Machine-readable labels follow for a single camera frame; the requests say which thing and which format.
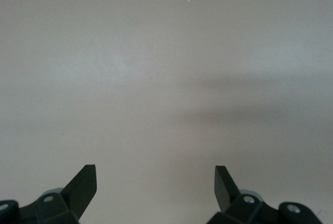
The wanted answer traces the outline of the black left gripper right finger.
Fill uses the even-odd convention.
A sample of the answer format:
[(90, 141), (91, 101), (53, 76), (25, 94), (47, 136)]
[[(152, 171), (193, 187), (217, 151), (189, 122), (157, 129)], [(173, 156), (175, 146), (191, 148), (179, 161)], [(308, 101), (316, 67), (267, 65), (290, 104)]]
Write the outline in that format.
[(225, 166), (216, 166), (214, 194), (220, 211), (208, 223), (321, 223), (307, 206), (283, 202), (278, 209), (249, 190), (239, 190)]

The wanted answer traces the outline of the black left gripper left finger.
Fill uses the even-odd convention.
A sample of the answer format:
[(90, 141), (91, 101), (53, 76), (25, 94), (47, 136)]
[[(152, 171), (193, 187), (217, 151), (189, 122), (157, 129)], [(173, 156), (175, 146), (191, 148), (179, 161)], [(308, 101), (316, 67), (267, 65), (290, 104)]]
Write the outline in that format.
[(96, 192), (96, 166), (85, 165), (64, 188), (49, 190), (27, 206), (1, 200), (1, 223), (79, 223)]

